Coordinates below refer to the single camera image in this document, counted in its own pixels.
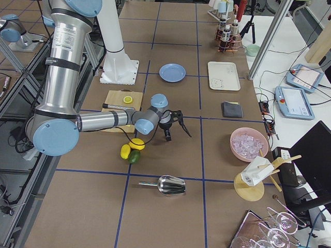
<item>metal scoop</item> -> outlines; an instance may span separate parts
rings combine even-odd
[[[185,181],[183,179],[169,175],[160,177],[157,183],[141,181],[139,185],[157,186],[163,195],[184,194],[186,190]]]

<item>black tripod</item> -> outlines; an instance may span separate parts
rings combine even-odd
[[[251,18],[247,22],[247,24],[245,25],[243,30],[240,32],[240,36],[241,36],[241,38],[243,38],[244,35],[248,33],[249,28],[252,27],[253,44],[255,44],[255,26],[253,23],[253,19],[254,19],[254,13],[255,13],[256,9],[257,9],[257,0],[252,0],[252,5],[251,5],[251,9],[250,9]]]

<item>blue tablet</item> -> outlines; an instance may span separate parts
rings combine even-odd
[[[277,86],[275,97],[279,109],[285,117],[303,120],[315,119],[303,89]]]
[[[298,64],[287,73],[286,82],[295,87],[302,88],[308,93],[313,93],[322,80],[323,75],[323,72]]]

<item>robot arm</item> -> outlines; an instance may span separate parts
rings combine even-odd
[[[32,44],[32,38],[15,14],[0,17],[0,36],[8,42],[16,42],[24,48]]]
[[[139,132],[148,134],[160,120],[169,119],[168,101],[162,94],[151,98],[151,107],[146,112],[125,110],[78,115],[73,104],[84,39],[92,31],[91,18],[101,10],[102,0],[48,2],[55,30],[51,55],[46,60],[43,102],[36,107],[25,128],[37,150],[61,156],[75,147],[79,132],[135,125]]]

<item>brown tabletop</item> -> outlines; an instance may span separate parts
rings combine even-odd
[[[100,111],[109,90],[144,93],[142,110],[153,94],[163,93],[169,108],[182,110],[190,138],[175,123],[172,141],[158,129],[137,164],[119,156],[127,139],[120,133],[81,133],[76,148],[62,156],[25,247],[228,247],[248,209],[267,216],[266,207],[282,194],[265,180],[257,202],[241,199],[233,179],[248,163],[230,151],[230,135],[240,127],[265,134],[253,89],[245,79],[243,50],[219,53],[213,41],[217,22],[208,5],[125,2],[120,17],[125,51],[140,61],[134,86],[100,84],[95,77],[82,112]],[[208,61],[236,63],[241,90],[214,91],[208,86]],[[158,71],[167,63],[185,67],[179,83],[163,81]],[[239,102],[244,117],[221,113],[223,101]],[[147,141],[151,134],[139,138]],[[185,179],[185,195],[166,197],[141,180],[162,175]]]

